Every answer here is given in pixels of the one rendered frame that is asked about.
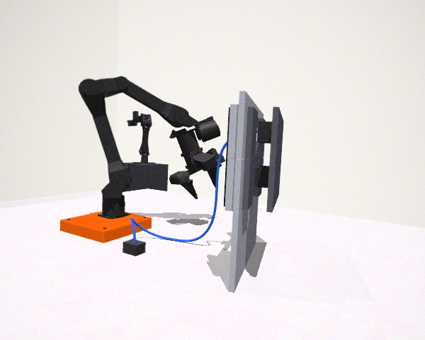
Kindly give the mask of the blue cable with plug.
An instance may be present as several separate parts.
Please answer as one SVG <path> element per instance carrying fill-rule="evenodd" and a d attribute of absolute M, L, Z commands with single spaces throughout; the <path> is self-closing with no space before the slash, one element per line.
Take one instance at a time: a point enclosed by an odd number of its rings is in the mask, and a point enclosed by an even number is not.
<path fill-rule="evenodd" d="M 200 235 L 199 237 L 197 237 L 197 238 L 195 238 L 195 239 L 174 239 L 174 238 L 169 238 L 169 237 L 163 237 L 163 236 L 160 236 L 160 235 L 158 235 L 158 234 L 155 234 L 155 233 L 152 233 L 152 232 L 150 232 L 150 231 L 148 231 L 148 230 L 146 230 L 145 228 L 143 228 L 141 225 L 139 225 L 132 217 L 130 218 L 130 221 L 131 221 L 131 224 L 132 224 L 132 231 L 133 231 L 133 242 L 136 242 L 136 231 L 135 231 L 135 224 L 141 229 L 141 230 L 144 230 L 145 232 L 147 232 L 147 233 L 149 233 L 149 234 L 151 234 L 151 235 L 153 235 L 153 236 L 155 236 L 155 237 L 158 237 L 158 238 L 162 238 L 162 239 L 168 239 L 168 240 L 172 240 L 172 241 L 177 241 L 177 242 L 194 242 L 194 241 L 196 241 L 196 240 L 199 240 L 199 239 L 201 239 L 202 237 L 204 237 L 207 233 L 208 233 L 208 231 L 210 230 L 210 228 L 211 228 L 211 226 L 212 226 L 212 224 L 213 224 L 213 221 L 214 221 L 214 219 L 215 219 L 215 213 L 216 213 L 216 210 L 217 210 L 217 195 L 218 195 L 218 179 L 219 179 L 219 170 L 220 170 L 220 160 L 221 160 L 221 157 L 222 157 L 222 153 L 223 153 L 223 151 L 224 151 L 224 149 L 225 149 L 225 147 L 227 146 L 227 142 L 223 145 L 223 147 L 222 147 L 222 149 L 221 149 L 221 151 L 220 151 L 220 155 L 219 155 L 219 158 L 218 158 L 218 162 L 217 162 L 217 172 L 216 172 L 216 184 L 215 184 L 215 206 L 214 206 L 214 210 L 213 210 L 213 215 L 212 215 L 212 219 L 211 219 L 211 222 L 210 222 L 210 224 L 209 224 L 209 226 L 208 226 L 208 228 L 206 229 L 206 231 L 202 234 L 202 235 Z"/>

